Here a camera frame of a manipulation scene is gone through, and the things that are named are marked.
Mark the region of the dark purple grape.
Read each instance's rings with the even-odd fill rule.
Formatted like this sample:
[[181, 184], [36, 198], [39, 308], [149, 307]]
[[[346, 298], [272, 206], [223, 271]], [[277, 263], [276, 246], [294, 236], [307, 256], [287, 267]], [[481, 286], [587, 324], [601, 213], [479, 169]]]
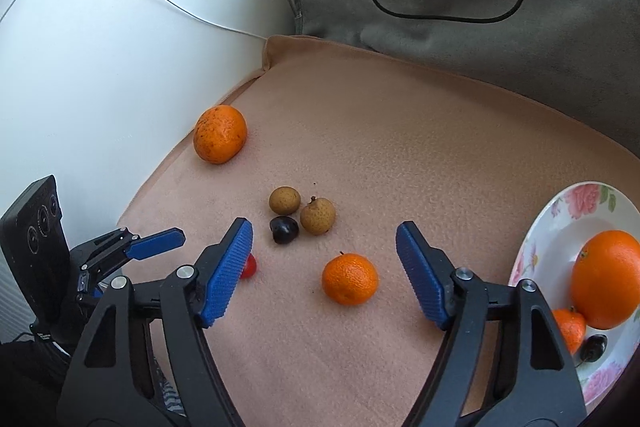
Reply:
[[575, 367], [591, 364], [600, 360], [608, 349], [608, 337], [594, 334], [586, 338], [576, 352]]
[[269, 223], [273, 242], [279, 245], [292, 243], [299, 236], [299, 226], [295, 219], [278, 216]]

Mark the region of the small tangerine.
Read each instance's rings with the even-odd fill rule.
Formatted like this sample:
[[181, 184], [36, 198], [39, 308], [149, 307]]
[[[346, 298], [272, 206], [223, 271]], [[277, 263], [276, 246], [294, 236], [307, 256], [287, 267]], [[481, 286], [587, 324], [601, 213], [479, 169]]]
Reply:
[[552, 314], [568, 351], [574, 355], [582, 347], [582, 342], [585, 339], [587, 329], [585, 317], [573, 307], [554, 309]]
[[334, 303], [360, 306], [378, 290], [378, 271], [368, 258], [360, 254], [341, 253], [324, 267], [321, 286]]

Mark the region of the small red cherry tomato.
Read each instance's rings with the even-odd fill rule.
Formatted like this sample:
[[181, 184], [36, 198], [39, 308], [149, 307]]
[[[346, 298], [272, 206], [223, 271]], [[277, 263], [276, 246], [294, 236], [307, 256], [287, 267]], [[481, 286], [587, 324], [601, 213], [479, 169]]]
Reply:
[[249, 254], [241, 273], [241, 280], [246, 280], [246, 279], [250, 279], [251, 277], [254, 277], [256, 272], [257, 272], [257, 261], [252, 254]]

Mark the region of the large smooth orange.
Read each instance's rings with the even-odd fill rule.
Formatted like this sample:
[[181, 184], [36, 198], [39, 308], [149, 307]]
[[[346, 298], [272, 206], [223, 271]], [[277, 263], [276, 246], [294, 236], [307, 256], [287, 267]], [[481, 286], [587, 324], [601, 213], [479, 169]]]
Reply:
[[615, 329], [639, 306], [639, 242], [610, 230], [589, 239], [574, 263], [570, 301], [593, 329]]

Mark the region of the speckled rough orange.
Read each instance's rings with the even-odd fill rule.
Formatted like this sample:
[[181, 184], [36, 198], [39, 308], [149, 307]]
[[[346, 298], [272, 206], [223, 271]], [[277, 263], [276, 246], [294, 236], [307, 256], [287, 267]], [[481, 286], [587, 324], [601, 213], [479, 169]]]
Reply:
[[239, 110], [231, 105], [216, 105], [198, 118], [193, 147], [199, 158], [222, 165], [242, 150], [247, 135], [247, 124]]

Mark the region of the round brown longan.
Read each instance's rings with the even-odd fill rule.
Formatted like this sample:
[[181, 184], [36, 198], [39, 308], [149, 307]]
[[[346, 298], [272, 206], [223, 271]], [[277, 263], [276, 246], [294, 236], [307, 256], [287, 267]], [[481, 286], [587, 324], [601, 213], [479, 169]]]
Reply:
[[300, 206], [300, 195], [292, 186], [279, 186], [269, 196], [269, 208], [279, 216], [289, 216]]

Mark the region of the stemmed brown longan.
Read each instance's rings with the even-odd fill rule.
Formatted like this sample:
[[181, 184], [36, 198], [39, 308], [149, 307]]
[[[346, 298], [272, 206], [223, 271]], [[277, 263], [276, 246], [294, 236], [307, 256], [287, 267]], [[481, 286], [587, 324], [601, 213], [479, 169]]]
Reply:
[[311, 235], [329, 232], [336, 219], [336, 209], [329, 199], [312, 196], [300, 212], [300, 224]]

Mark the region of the floral white plate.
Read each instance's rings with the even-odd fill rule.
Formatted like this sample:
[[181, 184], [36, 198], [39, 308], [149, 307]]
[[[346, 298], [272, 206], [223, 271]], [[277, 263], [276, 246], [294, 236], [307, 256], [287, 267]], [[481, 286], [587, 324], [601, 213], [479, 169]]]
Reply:
[[[570, 273], [588, 239], [600, 232], [622, 230], [639, 236], [639, 210], [620, 190], [587, 181], [552, 197], [530, 226], [516, 255], [509, 284], [531, 279], [552, 309], [570, 306]], [[639, 347], [639, 311], [602, 333], [608, 347], [594, 362], [574, 358], [585, 406], [593, 410], [630, 364]]]

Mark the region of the white cabinet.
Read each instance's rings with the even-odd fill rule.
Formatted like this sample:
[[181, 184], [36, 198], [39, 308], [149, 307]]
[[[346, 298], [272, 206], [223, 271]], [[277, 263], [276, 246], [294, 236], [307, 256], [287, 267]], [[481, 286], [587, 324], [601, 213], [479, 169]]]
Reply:
[[53, 174], [70, 229], [116, 221], [291, 26], [286, 0], [1, 0], [2, 204]]

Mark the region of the peach table cloth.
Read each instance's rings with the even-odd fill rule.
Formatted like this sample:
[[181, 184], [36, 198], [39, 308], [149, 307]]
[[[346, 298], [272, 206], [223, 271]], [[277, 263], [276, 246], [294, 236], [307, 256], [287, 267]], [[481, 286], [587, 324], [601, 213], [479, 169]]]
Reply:
[[[555, 110], [469, 78], [303, 37], [268, 43], [235, 107], [243, 150], [209, 165], [180, 143], [122, 216], [148, 235], [180, 228], [186, 243], [126, 273], [160, 280], [221, 240], [254, 228], [254, 277], [239, 283], [206, 331], [229, 395], [249, 426], [398, 426], [431, 369], [442, 332], [424, 317], [395, 251], [401, 222], [489, 282], [504, 283], [539, 211], [582, 181], [639, 196], [639, 161]], [[268, 205], [292, 186], [292, 243], [273, 242]], [[329, 232], [300, 212], [333, 202]], [[348, 307], [323, 291], [326, 264], [368, 258], [378, 290]]]

